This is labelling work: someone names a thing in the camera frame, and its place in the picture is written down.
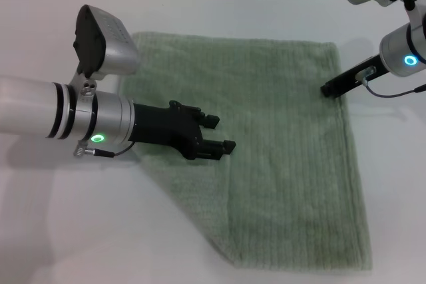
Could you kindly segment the green terry towel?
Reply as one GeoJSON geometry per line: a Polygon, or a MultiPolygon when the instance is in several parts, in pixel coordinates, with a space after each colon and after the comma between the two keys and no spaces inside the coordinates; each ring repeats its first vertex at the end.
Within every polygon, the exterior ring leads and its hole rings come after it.
{"type": "Polygon", "coordinates": [[[365,271],[371,246],[347,104],[320,86],[340,72],[333,43],[139,32],[143,62],[121,82],[137,103],[170,100],[219,116],[221,160],[139,144],[161,183],[236,267],[365,271]]]}

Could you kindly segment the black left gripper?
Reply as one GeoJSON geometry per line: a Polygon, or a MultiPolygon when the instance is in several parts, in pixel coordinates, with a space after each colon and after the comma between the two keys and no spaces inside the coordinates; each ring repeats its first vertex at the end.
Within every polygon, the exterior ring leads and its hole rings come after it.
{"type": "Polygon", "coordinates": [[[220,160],[236,147],[231,140],[202,141],[200,126],[215,129],[220,118],[205,114],[200,108],[171,100],[167,108],[135,104],[134,112],[131,142],[170,146],[187,160],[220,160]]]}

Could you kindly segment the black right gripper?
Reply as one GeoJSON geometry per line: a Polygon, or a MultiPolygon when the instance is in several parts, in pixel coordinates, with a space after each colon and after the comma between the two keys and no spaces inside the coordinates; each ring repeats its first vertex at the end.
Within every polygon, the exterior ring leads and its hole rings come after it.
{"type": "Polygon", "coordinates": [[[380,55],[375,55],[327,81],[321,86],[320,90],[326,98],[338,98],[361,84],[377,79],[385,74],[387,74],[387,69],[380,55]]]}

